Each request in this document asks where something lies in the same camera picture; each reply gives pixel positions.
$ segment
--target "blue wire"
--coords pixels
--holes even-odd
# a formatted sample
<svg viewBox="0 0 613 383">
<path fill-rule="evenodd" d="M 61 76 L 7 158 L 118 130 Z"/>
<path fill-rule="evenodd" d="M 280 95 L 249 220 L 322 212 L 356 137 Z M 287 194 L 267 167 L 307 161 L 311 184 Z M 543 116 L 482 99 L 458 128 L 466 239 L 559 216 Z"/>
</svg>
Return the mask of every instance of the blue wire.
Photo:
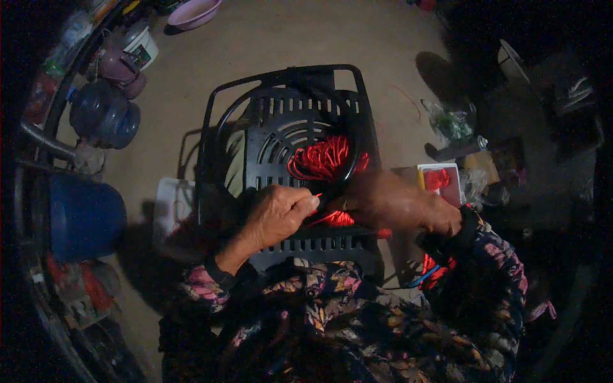
<svg viewBox="0 0 613 383">
<path fill-rule="evenodd" d="M 438 269 L 440 269 L 441 267 L 439 265 L 434 266 L 433 268 L 431 268 L 426 274 L 422 275 L 421 277 L 417 278 L 415 281 L 411 282 L 411 284 L 409 284 L 408 287 L 406 287 L 407 289 L 412 289 L 414 287 L 419 286 L 419 284 L 421 282 L 423 282 L 426 278 L 428 278 L 430 275 L 432 275 L 433 272 L 437 271 Z"/>
</svg>

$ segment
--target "hand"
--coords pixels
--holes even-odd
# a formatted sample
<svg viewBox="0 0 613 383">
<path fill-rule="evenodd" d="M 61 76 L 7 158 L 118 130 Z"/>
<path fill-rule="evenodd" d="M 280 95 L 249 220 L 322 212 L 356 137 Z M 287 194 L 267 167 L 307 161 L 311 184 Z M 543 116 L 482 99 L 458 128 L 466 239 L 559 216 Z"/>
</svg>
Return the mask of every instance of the hand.
<svg viewBox="0 0 613 383">
<path fill-rule="evenodd" d="M 328 210 L 347 211 L 356 222 L 374 229 L 423 228 L 453 236 L 460 230 L 460 210 L 440 196 L 411 186 L 389 170 L 354 175 L 343 197 Z"/>
<path fill-rule="evenodd" d="M 258 202 L 245 226 L 215 260 L 223 271 L 235 274 L 251 254 L 273 246 L 293 233 L 319 205 L 307 188 L 270 185 L 256 195 Z"/>
</svg>

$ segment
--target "pink basin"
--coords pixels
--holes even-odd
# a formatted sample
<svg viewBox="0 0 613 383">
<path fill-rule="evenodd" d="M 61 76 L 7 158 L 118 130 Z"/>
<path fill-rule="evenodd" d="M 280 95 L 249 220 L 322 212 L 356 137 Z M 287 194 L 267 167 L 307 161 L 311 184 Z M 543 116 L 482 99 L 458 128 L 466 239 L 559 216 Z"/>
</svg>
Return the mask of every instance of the pink basin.
<svg viewBox="0 0 613 383">
<path fill-rule="evenodd" d="M 168 24 L 179 29 L 194 29 L 208 23 L 217 14 L 222 0 L 191 0 L 175 9 Z"/>
</svg>

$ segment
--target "blue bucket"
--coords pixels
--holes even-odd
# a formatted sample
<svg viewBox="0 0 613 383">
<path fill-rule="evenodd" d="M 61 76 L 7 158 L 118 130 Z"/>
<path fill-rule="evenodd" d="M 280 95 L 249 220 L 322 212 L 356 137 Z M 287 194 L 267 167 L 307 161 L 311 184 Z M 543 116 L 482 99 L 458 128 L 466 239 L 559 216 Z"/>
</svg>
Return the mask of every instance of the blue bucket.
<svg viewBox="0 0 613 383">
<path fill-rule="evenodd" d="M 119 192 L 73 174 L 49 176 L 51 253 L 60 262 L 113 254 L 126 228 Z"/>
</svg>

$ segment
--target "spray can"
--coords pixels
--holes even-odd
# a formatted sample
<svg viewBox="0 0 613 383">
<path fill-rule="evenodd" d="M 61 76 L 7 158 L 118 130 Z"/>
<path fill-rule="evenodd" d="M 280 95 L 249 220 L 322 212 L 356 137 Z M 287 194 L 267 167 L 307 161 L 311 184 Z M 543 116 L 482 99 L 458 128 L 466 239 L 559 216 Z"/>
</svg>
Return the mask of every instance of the spray can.
<svg viewBox="0 0 613 383">
<path fill-rule="evenodd" d="M 425 152 L 437 162 L 443 162 L 454 158 L 465 157 L 477 153 L 487 147 L 487 139 L 478 135 L 466 141 L 453 143 L 446 148 L 436 150 L 432 144 L 426 144 Z"/>
</svg>

